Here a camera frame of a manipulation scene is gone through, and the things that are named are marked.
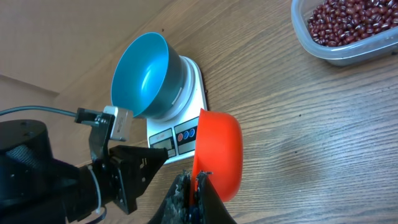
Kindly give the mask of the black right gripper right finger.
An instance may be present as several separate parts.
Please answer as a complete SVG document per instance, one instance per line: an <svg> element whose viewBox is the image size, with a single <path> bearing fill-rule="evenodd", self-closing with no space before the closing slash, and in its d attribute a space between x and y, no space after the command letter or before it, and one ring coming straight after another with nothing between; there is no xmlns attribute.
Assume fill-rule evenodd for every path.
<svg viewBox="0 0 398 224"><path fill-rule="evenodd" d="M236 224L218 196L208 172L200 172L197 175L197 190L194 193L194 199L194 223Z"/></svg>

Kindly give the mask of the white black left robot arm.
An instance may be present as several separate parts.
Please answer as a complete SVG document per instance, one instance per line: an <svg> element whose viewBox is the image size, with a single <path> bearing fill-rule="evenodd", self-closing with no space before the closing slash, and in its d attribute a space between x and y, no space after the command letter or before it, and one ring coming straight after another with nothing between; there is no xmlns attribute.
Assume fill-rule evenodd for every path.
<svg viewBox="0 0 398 224"><path fill-rule="evenodd" d="M1 223L66 223L115 202L126 214L168 159L166 149L108 147L112 126L93 126L92 162L76 167L52 155L46 125L1 123Z"/></svg>

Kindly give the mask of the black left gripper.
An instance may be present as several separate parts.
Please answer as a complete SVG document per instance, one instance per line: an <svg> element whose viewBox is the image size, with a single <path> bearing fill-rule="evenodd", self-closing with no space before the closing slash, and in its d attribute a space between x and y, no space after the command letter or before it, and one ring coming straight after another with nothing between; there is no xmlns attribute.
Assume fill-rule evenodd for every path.
<svg viewBox="0 0 398 224"><path fill-rule="evenodd" d="M137 198L149 186L169 158L165 148L116 146L109 151L107 164L94 162L80 168L77 220L113 202L125 214L137 210Z"/></svg>

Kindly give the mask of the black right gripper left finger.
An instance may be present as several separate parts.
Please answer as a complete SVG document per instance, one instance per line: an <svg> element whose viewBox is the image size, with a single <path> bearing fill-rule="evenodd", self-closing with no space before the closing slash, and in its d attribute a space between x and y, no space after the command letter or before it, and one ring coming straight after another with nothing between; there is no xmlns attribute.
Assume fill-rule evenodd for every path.
<svg viewBox="0 0 398 224"><path fill-rule="evenodd" d="M177 175L148 224L184 224L189 219L190 173Z"/></svg>

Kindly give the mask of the orange scoop with blue handle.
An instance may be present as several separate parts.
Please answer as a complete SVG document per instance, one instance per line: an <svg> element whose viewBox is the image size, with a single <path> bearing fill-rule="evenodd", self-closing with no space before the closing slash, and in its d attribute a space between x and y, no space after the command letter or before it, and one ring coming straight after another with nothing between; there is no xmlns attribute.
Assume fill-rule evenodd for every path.
<svg viewBox="0 0 398 224"><path fill-rule="evenodd" d="M202 109L198 117L189 204L194 204L197 175L210 173L222 202L238 193L243 174L243 134L238 120L228 114Z"/></svg>

